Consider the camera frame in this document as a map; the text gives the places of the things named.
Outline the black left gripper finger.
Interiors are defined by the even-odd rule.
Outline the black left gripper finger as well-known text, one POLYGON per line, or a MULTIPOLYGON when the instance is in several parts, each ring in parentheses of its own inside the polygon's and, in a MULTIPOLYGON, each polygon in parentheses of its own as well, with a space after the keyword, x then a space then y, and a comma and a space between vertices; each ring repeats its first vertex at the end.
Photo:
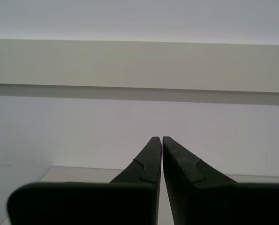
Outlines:
POLYGON ((155 225, 162 144, 151 138, 130 165, 108 183, 38 182, 7 201, 13 225, 155 225))
POLYGON ((163 169, 176 225, 279 225, 279 183, 239 183, 169 136, 163 169))

